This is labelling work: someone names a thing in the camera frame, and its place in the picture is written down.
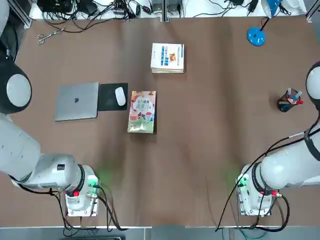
book cover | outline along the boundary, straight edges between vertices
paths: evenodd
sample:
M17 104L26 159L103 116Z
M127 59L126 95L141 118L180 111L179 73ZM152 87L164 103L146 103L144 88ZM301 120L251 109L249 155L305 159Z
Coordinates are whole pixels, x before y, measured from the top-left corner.
M151 69L184 70L184 45L169 43L153 43Z
M154 133L156 91L132 91L128 133Z

table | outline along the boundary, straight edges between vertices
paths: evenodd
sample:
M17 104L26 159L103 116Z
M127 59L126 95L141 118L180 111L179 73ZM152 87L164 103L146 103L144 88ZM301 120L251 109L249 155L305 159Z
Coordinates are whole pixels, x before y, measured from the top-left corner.
M43 153L73 154L90 165L111 189L122 226L216 226L244 164L275 141L304 131L317 116L305 90L306 74L320 54L313 26L303 16L272 19L265 45L254 47L246 32L260 20L110 21L42 45L37 35L53 29L36 21L17 57L31 81L32 101L12 119ZM154 42L184 43L185 74L151 73ZM156 90L156 134L127 133L129 110L54 122L60 85L96 81L127 82L129 93ZM281 113L275 102L288 87L302 90L304 105ZM0 182L0 226L63 225L53 197L27 193L4 174ZM318 186L281 192L291 206L290 226L320 226ZM231 203L223 226L237 225L234 198ZM99 216L84 218L83 225L106 225L99 208ZM254 220L241 217L239 224ZM261 224L279 226L278 211Z

laptop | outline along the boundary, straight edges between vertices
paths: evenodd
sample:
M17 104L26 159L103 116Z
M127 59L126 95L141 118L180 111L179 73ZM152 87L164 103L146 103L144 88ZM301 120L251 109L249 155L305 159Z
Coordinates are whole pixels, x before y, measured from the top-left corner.
M56 99L54 120L93 119L98 115L99 83L61 86Z

scissors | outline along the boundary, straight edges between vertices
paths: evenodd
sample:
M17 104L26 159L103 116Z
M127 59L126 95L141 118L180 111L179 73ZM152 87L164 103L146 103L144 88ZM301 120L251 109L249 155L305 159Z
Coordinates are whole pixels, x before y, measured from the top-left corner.
M61 32L64 31L64 29L65 29L65 28L58 29L58 30L53 31L52 33L50 33L50 34L48 34L48 35L39 34L39 35L38 35L38 39L39 39L39 40L38 40L38 44L39 44L39 45L40 45L40 44L44 44L44 43L45 43L45 40L46 40L47 38L50 38L51 36L60 34Z

black mouse pad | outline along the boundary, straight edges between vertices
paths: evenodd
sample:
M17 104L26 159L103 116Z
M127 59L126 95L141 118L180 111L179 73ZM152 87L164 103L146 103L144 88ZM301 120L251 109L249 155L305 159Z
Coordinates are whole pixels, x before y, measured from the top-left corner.
M125 105L119 106L115 90L123 88L125 95ZM128 83L108 83L100 84L98 97L98 111L124 111L128 105Z

